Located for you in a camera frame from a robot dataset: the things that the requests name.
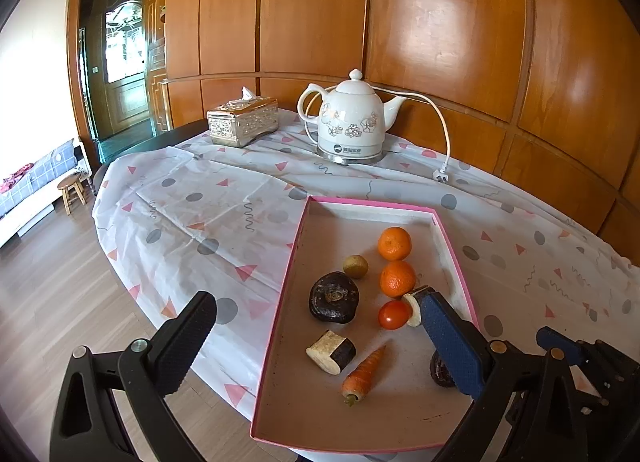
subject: blue checkered cushion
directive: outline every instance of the blue checkered cushion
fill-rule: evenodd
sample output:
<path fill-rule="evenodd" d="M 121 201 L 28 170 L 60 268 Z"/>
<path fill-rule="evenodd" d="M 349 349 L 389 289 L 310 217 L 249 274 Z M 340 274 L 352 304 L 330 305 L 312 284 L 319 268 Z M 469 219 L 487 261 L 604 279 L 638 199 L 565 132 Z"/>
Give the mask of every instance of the blue checkered cushion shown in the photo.
<path fill-rule="evenodd" d="M 73 140 L 65 142 L 42 157 L 11 189 L 0 195 L 0 218 L 26 197 L 75 168 L 77 164 Z"/>

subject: tablecloth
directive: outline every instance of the tablecloth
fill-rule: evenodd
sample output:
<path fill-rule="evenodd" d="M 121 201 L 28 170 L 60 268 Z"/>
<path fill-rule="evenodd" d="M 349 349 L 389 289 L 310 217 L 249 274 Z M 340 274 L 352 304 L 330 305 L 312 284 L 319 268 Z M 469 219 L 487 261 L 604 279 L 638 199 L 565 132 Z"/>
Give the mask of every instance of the tablecloth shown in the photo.
<path fill-rule="evenodd" d="M 573 339 L 602 339 L 640 359 L 638 268 L 534 196 L 452 159 L 449 182 L 431 175 L 444 156 L 387 135 L 375 165 L 320 158 L 296 115 L 244 149 L 206 133 L 117 159 L 93 216 L 114 270 L 156 327 L 200 289 L 218 321 L 193 369 L 251 419 L 268 334 L 308 194 L 434 207 L 460 261 L 487 339 L 542 353 L 545 325 Z M 593 391 L 574 369 L 578 389 Z M 424 460 L 429 454 L 367 455 Z M 360 455 L 304 453 L 312 460 Z"/>

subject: orange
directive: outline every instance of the orange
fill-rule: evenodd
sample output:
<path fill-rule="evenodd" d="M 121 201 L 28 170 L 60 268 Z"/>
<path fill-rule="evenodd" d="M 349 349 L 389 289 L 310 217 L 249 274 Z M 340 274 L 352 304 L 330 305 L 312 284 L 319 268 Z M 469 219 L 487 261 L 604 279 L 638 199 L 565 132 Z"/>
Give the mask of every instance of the orange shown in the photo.
<path fill-rule="evenodd" d="M 380 273 L 380 290 L 389 297 L 401 297 L 414 286 L 414 268 L 406 261 L 390 261 Z"/>
<path fill-rule="evenodd" d="M 404 259 L 411 252 L 411 236 L 402 227 L 389 227 L 378 239 L 378 252 L 389 261 Z"/>

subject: kettle base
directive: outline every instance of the kettle base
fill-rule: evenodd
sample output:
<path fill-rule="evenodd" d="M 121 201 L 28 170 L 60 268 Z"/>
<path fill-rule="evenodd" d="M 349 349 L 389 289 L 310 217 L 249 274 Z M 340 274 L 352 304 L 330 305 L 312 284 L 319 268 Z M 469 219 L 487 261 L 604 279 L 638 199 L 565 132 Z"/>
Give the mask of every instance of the kettle base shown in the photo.
<path fill-rule="evenodd" d="M 331 162 L 335 162 L 336 164 L 341 164 L 343 166 L 348 166 L 350 164 L 374 164 L 382 159 L 382 151 L 372 157 L 366 158 L 348 158 L 345 156 L 334 155 L 334 153 L 328 153 L 319 147 L 316 147 L 316 153 L 318 153 L 322 158 L 326 158 Z"/>

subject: teapot handle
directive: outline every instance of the teapot handle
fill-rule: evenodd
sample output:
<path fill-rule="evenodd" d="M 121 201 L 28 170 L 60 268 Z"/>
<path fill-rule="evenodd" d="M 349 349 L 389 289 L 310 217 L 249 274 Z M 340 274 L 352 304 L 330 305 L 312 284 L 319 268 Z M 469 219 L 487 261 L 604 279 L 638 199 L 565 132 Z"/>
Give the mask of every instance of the teapot handle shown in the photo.
<path fill-rule="evenodd" d="M 309 124 L 318 124 L 319 117 L 310 117 L 306 115 L 304 106 L 303 106 L 307 95 L 313 92 L 317 92 L 320 95 L 322 95 L 322 100 L 324 100 L 324 98 L 329 93 L 322 86 L 318 86 L 317 84 L 311 83 L 310 85 L 308 85 L 308 87 L 306 87 L 306 90 L 302 92 L 302 95 L 300 95 L 300 98 L 298 99 L 298 115 L 300 115 L 300 119 L 302 119 L 305 122 L 308 122 Z"/>

